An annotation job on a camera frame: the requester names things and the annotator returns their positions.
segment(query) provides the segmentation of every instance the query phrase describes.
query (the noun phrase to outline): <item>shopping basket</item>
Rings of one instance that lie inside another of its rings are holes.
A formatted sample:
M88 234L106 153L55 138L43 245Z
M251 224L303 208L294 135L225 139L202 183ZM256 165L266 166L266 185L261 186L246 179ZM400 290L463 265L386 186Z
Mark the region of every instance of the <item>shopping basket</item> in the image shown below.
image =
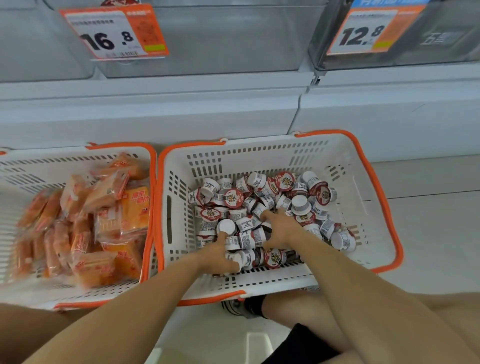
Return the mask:
M288 170L313 170L338 191L329 208L331 218L354 234L357 249L346 255L376 273L399 266L403 250L388 203L358 140L349 132L325 130L219 142L169 146L158 161L154 224L158 269L197 249L193 210L187 194L203 177L238 179L257 171L274 176ZM371 200L366 209L363 200ZM315 285L303 263L287 263L242 271L227 277L200 277L180 305L217 302L235 297L285 291Z
M54 279L43 278L40 271L26 279L14 280L12 275L15 265L15 224L34 195L44 188L63 187L73 173L107 166L119 152L126 152L134 158L150 163L150 226L145 242L140 282L156 273L152 211L157 156L152 146L144 143L112 143L99 146L3 150L0 151L0 302L46 309L96 307L138 284L138 281L129 280L85 291L60 284Z

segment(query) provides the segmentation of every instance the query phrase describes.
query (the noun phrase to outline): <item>tiled floor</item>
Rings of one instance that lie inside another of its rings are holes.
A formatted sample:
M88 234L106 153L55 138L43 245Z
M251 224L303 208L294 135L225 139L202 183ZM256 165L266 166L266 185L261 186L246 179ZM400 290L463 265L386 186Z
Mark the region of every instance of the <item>tiled floor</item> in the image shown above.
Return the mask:
M410 292L480 291L479 162L459 157L374 166L393 197L389 204L405 250L403 265L384 279ZM288 329L232 316L220 304L179 307L158 342L159 363L243 364L248 332L266 333L275 348Z

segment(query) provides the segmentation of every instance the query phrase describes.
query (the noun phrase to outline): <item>orange snack package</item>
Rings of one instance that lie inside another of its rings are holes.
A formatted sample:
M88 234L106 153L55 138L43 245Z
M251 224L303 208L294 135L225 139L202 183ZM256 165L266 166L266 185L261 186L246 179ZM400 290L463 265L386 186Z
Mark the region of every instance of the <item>orange snack package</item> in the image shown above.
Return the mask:
M34 226L34 234L37 236L39 233L43 232L50 225L53 224L57 215L60 212L60 196L62 194L61 189L54 190L52 194L48 197L47 204L43 209L42 214L38 218Z
M122 198L128 178L126 170L116 170L111 176L95 183L85 201L84 211L94 212L102 207L114 206Z
M92 230L90 218L87 214L80 214L73 223L72 254L75 252L88 253L92 245Z
M121 152L106 168L99 168L91 171L92 176L101 180L110 176L116 169L125 169L132 181L142 180L148 177L148 169L143 168L140 161L130 157L127 153Z
M16 270L15 276L25 276L32 272L33 252L32 241L21 236L15 242Z
M63 215L70 221L75 221L90 194L88 181L79 174L72 174L60 198Z
M140 279L142 271L142 257L135 240L101 242L106 252L116 253L115 269L122 275Z
M118 239L120 237L121 210L117 201L112 207L104 207L95 214L95 240Z
M61 264L55 249L53 248L55 238L54 228L50 228L45 233L45 258L47 260L47 272L49 277L57 276L61 273Z
M127 189L121 200L121 231L123 239L146 234L150 210L147 186Z
M69 263L71 262L69 228L70 224L66 221L55 222L52 246L64 269L70 269Z
M45 238L44 234L41 234L33 239L33 242L32 242L33 260L36 262L45 259L44 238Z
M50 190L48 189L42 190L35 195L30 205L25 209L23 216L18 220L18 228L27 228L37 220L47 204L49 195Z
M77 282L85 289L115 283L115 255L103 251L75 255L72 270Z

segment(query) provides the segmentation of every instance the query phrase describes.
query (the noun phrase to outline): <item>hand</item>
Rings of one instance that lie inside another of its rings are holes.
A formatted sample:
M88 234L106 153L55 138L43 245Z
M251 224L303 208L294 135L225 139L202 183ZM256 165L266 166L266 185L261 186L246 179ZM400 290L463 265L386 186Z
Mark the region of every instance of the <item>hand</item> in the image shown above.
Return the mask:
M282 208L279 208L276 214L265 210L260 220L270 220L272 224L272 236L264 242L264 249L295 250L295 243L306 233L293 217L285 215L285 210Z
M225 238L227 234L221 231L216 242L205 245L194 254L197 255L201 273L224 274L240 272L239 264L225 258Z

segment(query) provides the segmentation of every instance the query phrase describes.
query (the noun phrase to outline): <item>black shorts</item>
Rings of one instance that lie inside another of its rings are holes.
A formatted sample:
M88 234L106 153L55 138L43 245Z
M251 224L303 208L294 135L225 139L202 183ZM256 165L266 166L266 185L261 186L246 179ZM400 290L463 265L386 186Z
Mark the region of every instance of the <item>black shorts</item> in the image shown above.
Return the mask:
M339 354L306 326L296 324L285 341L263 364L318 364Z

